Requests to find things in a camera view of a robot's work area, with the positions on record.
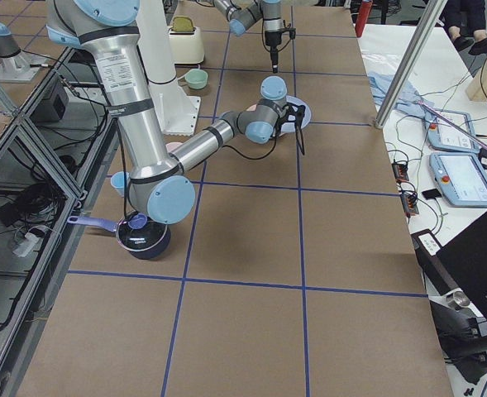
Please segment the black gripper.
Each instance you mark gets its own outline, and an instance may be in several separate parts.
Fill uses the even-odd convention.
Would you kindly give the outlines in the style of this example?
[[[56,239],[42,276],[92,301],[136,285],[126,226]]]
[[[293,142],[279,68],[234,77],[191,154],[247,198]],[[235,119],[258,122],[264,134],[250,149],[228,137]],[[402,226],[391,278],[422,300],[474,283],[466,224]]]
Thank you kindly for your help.
[[[265,46],[268,48],[271,59],[271,72],[272,74],[279,73],[278,64],[274,62],[279,61],[278,47],[281,45],[282,32],[277,30],[265,30]]]

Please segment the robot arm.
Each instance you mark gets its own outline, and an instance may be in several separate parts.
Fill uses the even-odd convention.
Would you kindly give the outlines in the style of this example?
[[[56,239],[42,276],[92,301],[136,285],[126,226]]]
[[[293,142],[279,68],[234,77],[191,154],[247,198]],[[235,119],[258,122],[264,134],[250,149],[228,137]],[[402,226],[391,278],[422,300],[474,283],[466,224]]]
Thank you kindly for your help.
[[[251,111],[226,112],[174,151],[166,148],[149,73],[163,65],[175,76],[168,26],[160,1],[49,1],[49,38],[80,48],[95,60],[117,119],[132,169],[126,196],[131,206],[156,222],[187,217],[195,201],[184,173],[202,163],[238,134],[265,144],[280,129],[287,88],[277,75],[263,80]]]
[[[241,36],[257,22],[263,23],[264,47],[270,53],[271,69],[274,74],[279,69],[279,46],[282,42],[283,20],[281,2],[276,0],[252,1],[241,8],[233,1],[209,1],[227,20],[231,33]]]

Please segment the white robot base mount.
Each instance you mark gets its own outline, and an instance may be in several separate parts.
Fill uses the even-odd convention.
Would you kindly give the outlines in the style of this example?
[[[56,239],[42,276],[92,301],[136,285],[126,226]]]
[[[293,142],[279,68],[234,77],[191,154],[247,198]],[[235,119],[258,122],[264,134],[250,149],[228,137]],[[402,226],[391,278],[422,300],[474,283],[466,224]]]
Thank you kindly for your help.
[[[165,135],[191,136],[201,99],[179,86],[163,3],[141,0],[136,17],[138,47],[160,129]]]

